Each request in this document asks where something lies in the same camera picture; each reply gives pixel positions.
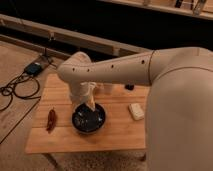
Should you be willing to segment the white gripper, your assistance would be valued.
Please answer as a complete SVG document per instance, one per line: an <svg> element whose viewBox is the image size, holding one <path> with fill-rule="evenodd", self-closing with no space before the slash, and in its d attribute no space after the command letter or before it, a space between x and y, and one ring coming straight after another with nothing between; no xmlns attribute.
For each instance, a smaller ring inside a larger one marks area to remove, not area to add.
<svg viewBox="0 0 213 171"><path fill-rule="evenodd" d="M81 104L87 102L90 94L90 90L96 87L95 82L83 82L83 83L73 83L69 85L70 90L70 100L72 101L75 108Z"/></svg>

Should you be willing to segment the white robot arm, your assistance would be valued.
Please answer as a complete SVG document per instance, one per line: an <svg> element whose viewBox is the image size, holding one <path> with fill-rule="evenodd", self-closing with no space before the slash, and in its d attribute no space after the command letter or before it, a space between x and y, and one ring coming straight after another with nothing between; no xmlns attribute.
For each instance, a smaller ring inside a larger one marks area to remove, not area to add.
<svg viewBox="0 0 213 171"><path fill-rule="evenodd" d="M148 86L147 170L213 171L212 50L170 48L100 62L77 52L58 76L77 103L88 100L92 82Z"/></svg>

